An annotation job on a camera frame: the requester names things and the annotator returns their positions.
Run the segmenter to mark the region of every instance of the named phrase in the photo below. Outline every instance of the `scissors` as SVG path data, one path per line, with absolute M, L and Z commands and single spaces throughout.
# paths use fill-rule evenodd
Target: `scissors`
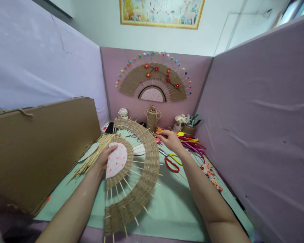
M 167 154 L 166 152 L 164 152 L 164 151 L 163 151 L 162 149 L 160 149 L 160 148 L 159 148 L 159 152 L 165 156 L 164 162 L 165 162 L 166 166 L 169 168 L 169 170 L 171 170 L 172 172 L 178 173 L 179 170 L 180 170 L 179 167 L 178 167 L 178 165 L 176 165 L 174 162 L 172 162 L 172 161 L 168 158 L 168 156 L 170 156 L 174 161 L 176 161 L 178 164 L 180 164 L 180 163 L 174 158 L 174 156 L 175 156 L 175 157 L 178 157 L 178 156 L 175 155 L 175 154 Z M 170 168 L 170 166 L 168 165 L 168 162 L 170 162 L 170 163 L 171 163 L 174 167 L 176 167 L 177 169 L 175 170 L 175 169 Z

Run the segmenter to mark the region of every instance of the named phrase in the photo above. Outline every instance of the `red scissors handle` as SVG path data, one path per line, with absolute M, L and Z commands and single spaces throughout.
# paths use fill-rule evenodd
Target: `red scissors handle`
M 175 169 L 170 168 L 170 166 L 168 165 L 167 161 L 170 162 L 177 169 L 175 170 Z M 169 170 L 171 170 L 172 172 L 175 172 L 175 173 L 179 172 L 179 167 L 174 162 L 172 162 L 170 159 L 168 159 L 168 157 L 164 158 L 164 162 L 166 163 L 166 166 L 169 168 Z

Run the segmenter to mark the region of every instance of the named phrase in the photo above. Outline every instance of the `hand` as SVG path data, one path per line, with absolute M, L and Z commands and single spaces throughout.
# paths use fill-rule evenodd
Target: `hand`
M 115 149 L 117 149 L 117 147 L 118 147 L 118 145 L 109 147 L 109 144 L 108 144 L 104 148 L 104 150 L 101 151 L 100 155 L 97 158 L 95 165 L 97 165 L 97 167 L 99 167 L 99 169 L 101 169 L 101 170 L 106 170 L 108 156 L 111 152 L 113 152 Z
M 163 130 L 157 133 L 156 136 L 175 154 L 179 155 L 180 153 L 186 151 L 176 133 L 169 130 Z

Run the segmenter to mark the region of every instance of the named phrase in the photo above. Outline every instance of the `green table mat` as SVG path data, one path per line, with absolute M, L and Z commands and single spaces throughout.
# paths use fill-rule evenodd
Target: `green table mat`
M 166 153 L 171 153 L 165 146 L 161 147 Z M 144 158 L 135 158 L 136 161 L 144 161 Z M 197 157 L 199 163 L 202 163 L 202 159 Z M 157 183 L 155 185 L 153 195 L 151 197 L 146 209 L 139 213 L 136 217 L 139 223 L 137 226 L 135 220 L 126 226 L 128 234 L 139 234 L 145 236 L 154 236 L 169 239 L 178 239 L 186 241 L 196 242 L 210 242 L 207 231 L 205 229 L 202 217 L 195 205 L 191 191 L 189 189 L 188 182 L 179 174 L 179 178 L 171 172 L 164 164 L 164 156 L 160 157 L 160 174 Z M 143 167 L 142 163 L 133 163 L 135 166 Z M 84 176 L 80 176 L 77 180 L 73 179 L 68 184 L 69 178 L 73 175 L 74 171 L 80 167 L 80 164 L 76 165 L 75 168 L 61 181 L 56 189 L 51 194 L 51 199 L 45 205 L 45 207 L 36 216 L 35 220 L 50 221 L 62 207 L 66 200 L 71 196 L 75 188 L 79 185 Z M 186 178 L 185 172 L 180 167 L 180 173 Z M 133 171 L 141 174 L 142 170 L 132 167 Z M 130 172 L 136 181 L 139 179 L 139 175 Z M 234 199 L 224 182 L 217 179 L 219 186 L 223 188 L 222 196 L 231 206 L 240 222 L 248 232 L 250 238 L 254 236 L 254 228 L 239 204 Z M 135 186 L 134 180 L 129 177 L 125 177 L 129 185 L 133 188 Z M 122 185 L 126 194 L 130 192 L 130 188 L 123 180 Z M 118 193 L 120 200 L 124 198 L 124 192 L 118 185 Z M 115 187 L 112 191 L 113 202 L 117 202 L 117 192 Z M 108 205 L 111 204 L 110 192 L 108 195 Z M 104 228 L 104 212 L 106 207 L 106 180 L 102 180 L 95 203 L 88 221 L 87 226 L 95 228 Z

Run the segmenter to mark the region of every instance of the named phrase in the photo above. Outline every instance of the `cardboard box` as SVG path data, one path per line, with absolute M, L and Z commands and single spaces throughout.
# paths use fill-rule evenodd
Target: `cardboard box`
M 35 216 L 100 135 L 87 97 L 0 114 L 0 209 Z

